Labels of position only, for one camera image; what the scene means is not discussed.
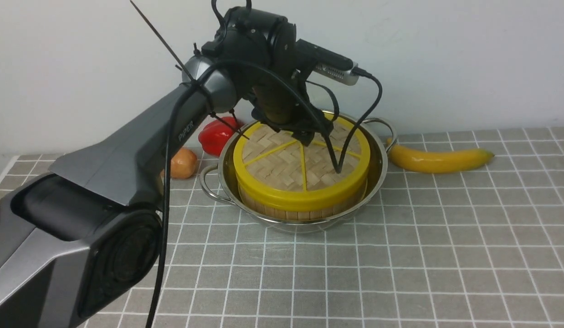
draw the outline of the toy banana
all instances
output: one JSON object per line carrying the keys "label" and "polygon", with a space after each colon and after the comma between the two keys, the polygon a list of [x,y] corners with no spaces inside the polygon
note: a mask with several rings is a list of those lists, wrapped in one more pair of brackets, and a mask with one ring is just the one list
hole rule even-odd
{"label": "toy banana", "polygon": [[402,145],[394,145],[390,161],[412,172],[425,174],[450,174],[477,169],[488,163],[495,155],[482,148],[451,152],[425,152]]}

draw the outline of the bamboo steamer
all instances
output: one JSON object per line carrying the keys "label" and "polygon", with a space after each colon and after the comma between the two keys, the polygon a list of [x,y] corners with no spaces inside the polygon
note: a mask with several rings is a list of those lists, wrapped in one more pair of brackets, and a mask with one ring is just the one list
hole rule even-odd
{"label": "bamboo steamer", "polygon": [[[344,118],[334,121],[330,140],[337,159],[352,128]],[[241,200],[252,210],[280,220],[319,220],[348,210],[364,197],[371,151],[359,129],[340,174],[319,134],[308,147],[290,133],[276,133],[260,123],[244,134],[249,139],[236,143],[233,161]]]}

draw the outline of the stainless steel pot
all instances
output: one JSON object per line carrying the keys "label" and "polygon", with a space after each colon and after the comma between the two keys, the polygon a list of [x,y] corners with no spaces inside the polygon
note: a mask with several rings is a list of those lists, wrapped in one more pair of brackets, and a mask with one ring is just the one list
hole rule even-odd
{"label": "stainless steel pot", "polygon": [[[351,123],[355,123],[355,119],[350,118],[344,114],[340,115],[342,118],[350,121]],[[387,146],[384,147],[381,140],[377,137],[377,135],[371,131],[367,127],[366,124],[368,123],[382,123],[386,125],[391,133],[392,133],[392,142]],[[249,124],[244,125],[242,127],[242,131],[245,131],[250,126],[254,125],[256,122],[251,122]],[[312,220],[306,222],[292,222],[286,220],[279,220],[276,218],[272,218],[270,216],[255,212],[255,210],[250,209],[240,199],[240,192],[238,190],[238,181],[236,179],[236,170],[234,168],[234,161],[233,161],[233,153],[234,153],[234,146],[236,145],[240,135],[236,135],[232,137],[225,145],[223,151],[221,152],[221,156],[219,157],[218,164],[208,166],[207,168],[201,171],[201,188],[205,192],[207,196],[211,199],[216,200],[220,203],[234,205],[240,207],[242,210],[251,214],[251,217],[254,218],[257,222],[265,224],[266,226],[271,226],[276,230],[280,230],[283,232],[289,233],[309,233],[309,232],[317,232],[323,231],[328,229],[332,226],[338,226],[348,220],[352,220],[357,214],[357,212],[363,207],[363,205],[367,204],[369,200],[379,191],[379,188],[384,182],[385,175],[387,173],[388,168],[388,157],[387,154],[390,152],[391,148],[395,143],[397,143],[397,132],[393,128],[393,125],[390,124],[383,118],[368,118],[367,120],[363,121],[364,124],[361,125],[361,131],[369,142],[371,147],[371,163],[369,166],[369,173],[367,177],[367,191],[365,192],[365,197],[355,206],[350,208],[349,210],[345,210],[340,214],[336,214],[330,216],[328,218],[324,218],[321,220]],[[207,174],[211,171],[217,170],[219,175],[219,180],[221,182],[221,187],[226,193],[226,196],[221,196],[209,189],[207,185],[207,181],[205,178]]]}

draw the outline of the pot handle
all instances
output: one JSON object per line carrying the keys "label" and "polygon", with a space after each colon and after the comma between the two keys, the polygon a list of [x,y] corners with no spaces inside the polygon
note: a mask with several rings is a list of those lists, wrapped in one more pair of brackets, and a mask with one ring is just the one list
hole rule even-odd
{"label": "pot handle", "polygon": [[393,124],[385,118],[367,118],[363,121],[363,123],[381,123],[390,129],[392,133],[392,142],[385,147],[385,152],[389,154],[392,147],[397,143],[397,131],[395,131]]}
{"label": "pot handle", "polygon": [[216,193],[214,193],[209,186],[207,185],[207,174],[211,171],[215,171],[217,170],[217,164],[213,164],[211,166],[207,166],[207,168],[204,168],[201,171],[201,176],[199,177],[199,180],[201,181],[201,189],[203,189],[203,192],[205,193],[205,195],[207,195],[207,197],[211,198],[212,200],[218,201],[220,203],[224,203],[224,204],[228,204],[228,205],[236,205],[231,199],[229,199],[228,197],[223,197],[220,196]]}

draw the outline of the gray tile mat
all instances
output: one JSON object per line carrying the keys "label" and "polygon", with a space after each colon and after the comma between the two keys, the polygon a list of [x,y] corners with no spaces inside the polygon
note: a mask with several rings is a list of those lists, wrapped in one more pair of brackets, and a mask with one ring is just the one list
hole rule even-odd
{"label": "gray tile mat", "polygon": [[[462,174],[390,166],[354,223],[315,235],[265,229],[208,199],[197,176],[175,181],[155,327],[564,328],[564,128],[401,143],[497,156]],[[0,197],[56,157],[20,156]],[[84,328],[144,327],[155,270]]]}

